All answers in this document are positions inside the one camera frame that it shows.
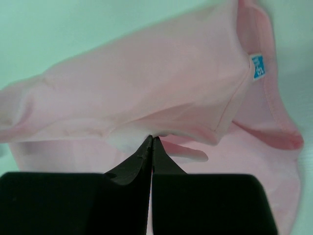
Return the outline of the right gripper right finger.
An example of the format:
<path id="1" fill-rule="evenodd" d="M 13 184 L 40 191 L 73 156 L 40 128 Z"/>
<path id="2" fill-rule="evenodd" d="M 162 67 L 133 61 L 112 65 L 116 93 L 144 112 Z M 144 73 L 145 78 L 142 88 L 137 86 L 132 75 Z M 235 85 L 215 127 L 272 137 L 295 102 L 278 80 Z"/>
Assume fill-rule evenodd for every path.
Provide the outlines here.
<path id="1" fill-rule="evenodd" d="M 155 235 L 175 234 L 183 206 L 179 183 L 187 173 L 166 153 L 159 137 L 153 142 L 152 227 Z"/>

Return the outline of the pink polo shirt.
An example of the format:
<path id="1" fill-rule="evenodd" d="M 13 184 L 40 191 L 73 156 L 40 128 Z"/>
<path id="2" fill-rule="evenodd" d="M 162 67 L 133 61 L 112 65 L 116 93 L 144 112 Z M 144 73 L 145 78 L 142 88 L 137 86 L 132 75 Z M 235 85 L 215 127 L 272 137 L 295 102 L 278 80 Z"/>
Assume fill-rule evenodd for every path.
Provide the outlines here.
<path id="1" fill-rule="evenodd" d="M 187 172 L 256 176 L 278 233 L 291 233 L 304 140 L 281 100 L 257 1 L 184 13 L 0 92 L 0 141 L 20 170 L 105 172 L 148 135 Z"/>

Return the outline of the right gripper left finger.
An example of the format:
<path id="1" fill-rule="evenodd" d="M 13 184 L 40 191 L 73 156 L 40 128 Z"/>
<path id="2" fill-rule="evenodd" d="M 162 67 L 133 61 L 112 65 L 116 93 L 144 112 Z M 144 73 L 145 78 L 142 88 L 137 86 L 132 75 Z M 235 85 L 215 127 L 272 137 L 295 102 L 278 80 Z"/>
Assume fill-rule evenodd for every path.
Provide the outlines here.
<path id="1" fill-rule="evenodd" d="M 152 137 L 136 152 L 104 174 L 105 234 L 145 235 L 152 175 Z"/>

